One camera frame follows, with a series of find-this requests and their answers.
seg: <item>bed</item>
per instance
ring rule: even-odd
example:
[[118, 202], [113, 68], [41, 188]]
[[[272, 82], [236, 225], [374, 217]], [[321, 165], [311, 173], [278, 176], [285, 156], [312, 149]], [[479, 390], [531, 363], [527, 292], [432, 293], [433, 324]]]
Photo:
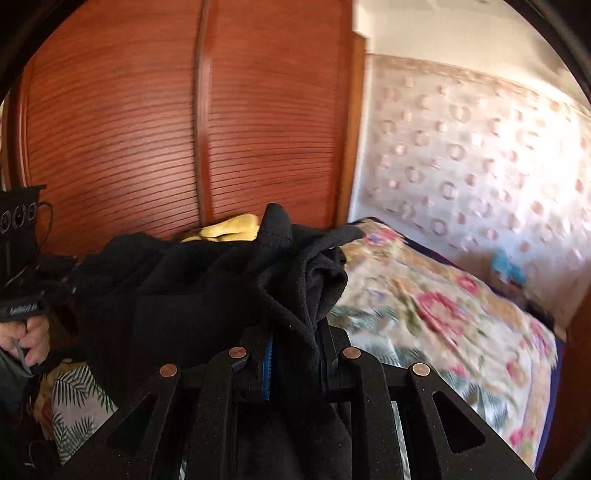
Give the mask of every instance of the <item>bed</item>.
[[[432, 365], [535, 469], [556, 400], [560, 342], [538, 320], [435, 252], [375, 219], [358, 226], [366, 236], [343, 247], [349, 281], [329, 323], [382, 363]], [[116, 407], [87, 365], [62, 369], [55, 376], [46, 430], [53, 432], [65, 462]], [[72, 398], [67, 395], [72, 388], [82, 393]], [[401, 450], [410, 478], [404, 441]]]

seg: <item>black metal bracket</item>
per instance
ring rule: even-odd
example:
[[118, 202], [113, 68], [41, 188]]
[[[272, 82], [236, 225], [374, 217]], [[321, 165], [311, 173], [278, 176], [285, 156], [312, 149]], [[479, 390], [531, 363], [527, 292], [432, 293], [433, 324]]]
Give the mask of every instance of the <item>black metal bracket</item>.
[[[241, 402], [263, 402], [270, 333], [245, 330], [241, 346], [207, 365], [164, 365], [62, 467], [55, 480], [234, 478]], [[402, 480], [392, 401], [414, 480], [534, 480], [513, 450], [426, 364], [381, 364], [319, 325], [321, 389], [350, 416], [353, 480]]]

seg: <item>yellow glove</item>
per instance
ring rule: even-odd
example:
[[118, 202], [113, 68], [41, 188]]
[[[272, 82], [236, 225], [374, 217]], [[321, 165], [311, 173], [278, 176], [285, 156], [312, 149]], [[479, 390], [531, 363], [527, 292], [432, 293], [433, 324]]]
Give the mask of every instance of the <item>yellow glove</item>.
[[194, 240], [209, 240], [211, 242], [252, 241], [256, 238], [258, 229], [258, 217], [251, 213], [245, 213], [216, 225], [204, 227], [198, 235], [185, 238], [181, 243]]

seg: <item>cable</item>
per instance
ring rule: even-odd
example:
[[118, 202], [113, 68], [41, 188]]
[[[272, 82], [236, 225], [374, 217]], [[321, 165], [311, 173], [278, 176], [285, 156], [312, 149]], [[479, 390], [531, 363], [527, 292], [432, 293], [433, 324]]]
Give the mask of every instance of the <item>cable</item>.
[[[39, 208], [40, 206], [48, 206], [49, 207], [49, 211], [50, 211], [50, 218], [49, 218], [49, 225], [47, 227], [47, 233], [45, 235], [45, 238], [43, 239], [43, 241], [37, 245], [37, 248], [35, 249], [35, 253], [33, 253], [33, 255], [37, 255], [39, 253], [39, 251], [41, 250], [41, 248], [43, 247], [43, 245], [45, 245], [45, 242], [47, 242], [47, 239], [49, 238], [49, 234], [51, 233], [51, 228], [53, 227], [53, 205], [49, 202], [39, 202], [37, 204], [37, 208]], [[13, 281], [15, 281], [18, 277], [20, 277], [23, 273], [25, 273], [25, 271], [27, 270], [27, 268], [29, 268], [30, 264], [26, 265], [19, 273], [17, 273], [16, 275], [14, 275], [14, 277], [12, 277], [10, 280], [8, 280], [4, 286], [2, 287], [2, 289], [5, 289], [6, 287], [8, 287]]]
[[49, 207], [49, 211], [50, 211], [49, 226], [47, 227], [47, 234], [45, 235], [43, 242], [41, 242], [37, 246], [37, 250], [35, 250], [35, 253], [38, 253], [39, 250], [41, 250], [41, 247], [43, 247], [43, 245], [45, 245], [45, 242], [47, 242], [47, 239], [49, 238], [49, 234], [51, 233], [51, 228], [53, 227], [53, 205], [49, 202], [39, 202], [37, 204], [37, 207], [39, 208], [40, 206], [43, 206], [43, 205], [46, 205]]

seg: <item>pink flower print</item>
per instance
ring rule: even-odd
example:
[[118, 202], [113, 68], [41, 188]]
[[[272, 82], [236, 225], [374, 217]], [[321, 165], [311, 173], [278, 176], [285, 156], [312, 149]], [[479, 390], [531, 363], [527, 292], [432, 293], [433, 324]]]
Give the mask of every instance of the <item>pink flower print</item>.
[[363, 241], [368, 245], [374, 245], [376, 247], [381, 247], [382, 245], [384, 245], [386, 243], [384, 241], [384, 239], [381, 236], [379, 236], [377, 233], [371, 233], [369, 235], [366, 235], [363, 238]]
[[465, 377], [467, 375], [466, 368], [462, 364], [454, 365], [452, 368], [450, 368], [450, 372], [460, 375], [460, 377]]
[[523, 368], [521, 368], [521, 365], [516, 358], [508, 361], [505, 368], [507, 369], [507, 373], [511, 377], [511, 380], [513, 380], [517, 386], [523, 387], [527, 383], [527, 374]]
[[530, 329], [535, 348], [540, 353], [540, 355], [547, 356], [550, 352], [550, 345], [546, 341], [543, 328], [544, 327], [542, 327], [541, 323], [539, 323], [536, 319], [531, 319]]
[[443, 293], [426, 291], [421, 293], [416, 301], [418, 315], [433, 332], [441, 335], [462, 335], [466, 326], [466, 316], [458, 305]]
[[385, 240], [399, 240], [400, 234], [391, 228], [382, 228], [379, 230], [379, 235], [384, 238]]
[[469, 275], [460, 275], [457, 278], [457, 284], [466, 290], [470, 295], [476, 295], [480, 290], [480, 285]]
[[534, 437], [534, 429], [525, 430], [523, 428], [515, 430], [511, 435], [509, 435], [509, 442], [511, 446], [515, 449], [521, 442], [524, 440], [531, 440]]

